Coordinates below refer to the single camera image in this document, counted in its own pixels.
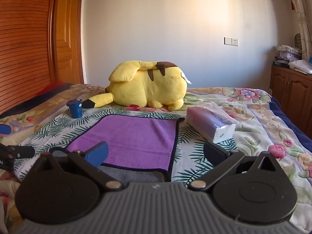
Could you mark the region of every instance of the gray ribbed surface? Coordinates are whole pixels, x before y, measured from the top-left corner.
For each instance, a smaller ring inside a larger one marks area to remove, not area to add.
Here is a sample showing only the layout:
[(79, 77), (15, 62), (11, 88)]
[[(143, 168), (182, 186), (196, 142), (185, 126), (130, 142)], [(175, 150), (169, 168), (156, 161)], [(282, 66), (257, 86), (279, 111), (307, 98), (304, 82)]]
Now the gray ribbed surface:
[(131, 183), (123, 191), (107, 193), (92, 213), (77, 221), (44, 226), (25, 220), (13, 233), (300, 234), (301, 232), (289, 222), (270, 227), (236, 222), (222, 215), (205, 193), (188, 190), (182, 183)]

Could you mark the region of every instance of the pikachu plush toy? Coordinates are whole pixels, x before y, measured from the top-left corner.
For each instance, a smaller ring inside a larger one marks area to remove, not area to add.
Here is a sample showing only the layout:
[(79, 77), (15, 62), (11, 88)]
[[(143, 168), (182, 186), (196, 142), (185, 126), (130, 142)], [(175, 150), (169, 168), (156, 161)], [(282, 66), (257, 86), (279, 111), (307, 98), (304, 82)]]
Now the pikachu plush toy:
[(119, 105), (162, 108), (175, 111), (183, 106), (188, 81), (180, 68), (171, 62), (126, 61), (109, 77), (108, 93), (82, 102), (83, 108), (97, 108), (116, 102)]

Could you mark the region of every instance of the black ear tip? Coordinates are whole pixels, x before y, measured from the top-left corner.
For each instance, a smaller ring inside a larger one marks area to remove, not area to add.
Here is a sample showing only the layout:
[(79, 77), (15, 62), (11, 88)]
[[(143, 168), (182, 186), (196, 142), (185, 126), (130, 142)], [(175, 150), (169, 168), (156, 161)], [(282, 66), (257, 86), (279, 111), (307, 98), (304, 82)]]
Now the black ear tip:
[(95, 105), (96, 104), (90, 99), (87, 99), (82, 102), (82, 108), (94, 108)]

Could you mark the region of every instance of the tissue pack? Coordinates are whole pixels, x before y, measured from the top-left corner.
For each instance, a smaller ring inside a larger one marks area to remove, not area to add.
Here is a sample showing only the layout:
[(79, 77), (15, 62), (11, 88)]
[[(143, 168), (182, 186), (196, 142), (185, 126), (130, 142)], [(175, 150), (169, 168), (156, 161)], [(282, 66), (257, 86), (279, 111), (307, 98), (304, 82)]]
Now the tissue pack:
[(215, 103), (205, 107), (189, 107), (186, 122), (213, 143), (233, 138), (237, 121)]

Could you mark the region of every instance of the stack of books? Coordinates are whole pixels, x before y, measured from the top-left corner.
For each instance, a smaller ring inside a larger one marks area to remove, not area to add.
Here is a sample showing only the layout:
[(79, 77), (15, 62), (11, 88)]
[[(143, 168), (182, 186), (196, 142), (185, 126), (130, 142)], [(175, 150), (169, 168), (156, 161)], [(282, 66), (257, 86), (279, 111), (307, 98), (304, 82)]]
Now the stack of books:
[(280, 57), (280, 56), (275, 56), (275, 61), (273, 61), (273, 65), (277, 67), (283, 67), (283, 68), (289, 68), (289, 59)]

